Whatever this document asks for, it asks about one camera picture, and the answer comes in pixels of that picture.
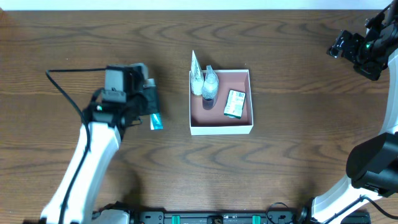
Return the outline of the clear plastic bottle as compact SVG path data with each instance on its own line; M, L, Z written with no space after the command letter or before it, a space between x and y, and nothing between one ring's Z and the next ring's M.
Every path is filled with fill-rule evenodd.
M211 110L217 101L219 79L211 65L206 66L205 81L202 87L202 103L205 110Z

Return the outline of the green white toothpaste tube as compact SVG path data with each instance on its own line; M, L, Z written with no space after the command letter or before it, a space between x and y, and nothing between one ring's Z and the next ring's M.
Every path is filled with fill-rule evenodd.
M153 113L150 115L150 129L159 130L163 129L163 123L160 113Z

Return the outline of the green Dettol soap box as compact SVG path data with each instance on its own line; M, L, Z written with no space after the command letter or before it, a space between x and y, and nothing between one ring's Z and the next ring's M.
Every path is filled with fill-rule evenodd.
M243 115L244 102L246 99L245 92L230 90L228 93L226 106L223 114L230 118L240 119Z

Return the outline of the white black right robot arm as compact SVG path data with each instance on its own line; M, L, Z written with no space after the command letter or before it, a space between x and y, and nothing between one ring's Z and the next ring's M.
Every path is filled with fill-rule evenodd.
M297 223L370 223L357 209L372 204L385 217L376 200L397 193L397 1L393 0L367 20L366 36L343 30L328 49L328 55L343 57L355 72L372 81L389 70L387 108L379 135L350 152L346 174L326 193L310 199Z

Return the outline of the white box pink interior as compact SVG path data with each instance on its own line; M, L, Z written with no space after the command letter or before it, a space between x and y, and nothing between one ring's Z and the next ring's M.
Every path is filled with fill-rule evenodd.
M189 96L189 121L191 135L249 134L254 126L251 83L248 70L216 70L220 88L214 107L205 110L202 97ZM230 118L224 115L228 93L231 90L245 93L245 102L241 118Z

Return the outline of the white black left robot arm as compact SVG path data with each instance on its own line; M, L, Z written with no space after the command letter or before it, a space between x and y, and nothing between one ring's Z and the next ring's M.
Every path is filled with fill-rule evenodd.
M104 87L96 90L88 106L78 112L82 126L68 169L40 223L135 223L134 212L120 203L94 210L111 159L127 128L150 117L152 130L162 129L155 81L143 63L103 68Z

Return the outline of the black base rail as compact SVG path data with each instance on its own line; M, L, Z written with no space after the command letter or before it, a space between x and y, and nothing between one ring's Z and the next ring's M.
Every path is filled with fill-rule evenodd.
M308 223L307 212L298 213L289 209L272 209L252 213L188 213L188 212L129 212L104 210L93 215L93 223L126 224L289 224Z

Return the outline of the white Pantene tube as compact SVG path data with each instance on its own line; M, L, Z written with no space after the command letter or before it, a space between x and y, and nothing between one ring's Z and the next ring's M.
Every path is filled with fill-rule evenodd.
M196 95L202 95L202 88L204 84L204 76L201 71L201 66L198 62L198 59L195 55L195 51L192 50L192 61L190 67L190 88L191 92Z

